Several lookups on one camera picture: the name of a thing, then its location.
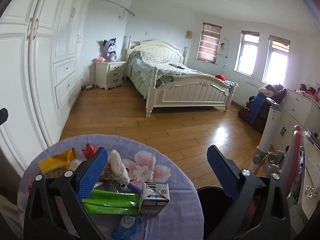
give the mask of wooden floor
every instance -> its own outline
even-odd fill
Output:
[[[61,140],[81,134],[116,134],[149,145],[175,162],[196,188],[219,182],[206,151],[216,145],[226,158],[248,168],[261,134],[237,117],[240,106],[155,108],[146,118],[146,101],[131,81],[108,91],[81,91]]]

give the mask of yellow snack bag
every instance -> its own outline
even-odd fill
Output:
[[[70,163],[75,159],[76,151],[74,148],[70,148],[64,152],[39,161],[38,165],[46,179],[58,178],[68,170]]]

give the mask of purple plush toy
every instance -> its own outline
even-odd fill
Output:
[[[107,54],[107,61],[116,61],[116,38],[111,40],[104,40],[103,42],[103,51]]]

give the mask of blue textured pad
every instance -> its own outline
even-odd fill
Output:
[[[84,171],[82,177],[78,180],[76,196],[82,200],[90,195],[94,184],[97,182],[101,172],[108,162],[108,152],[105,148],[99,148],[94,160]]]
[[[240,178],[240,169],[213,146],[208,148],[207,160],[225,193],[235,200],[239,195],[237,181]]]

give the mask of green snack bag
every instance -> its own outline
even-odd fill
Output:
[[[82,203],[86,211],[91,214],[138,215],[139,198],[139,194],[136,193],[93,189]]]

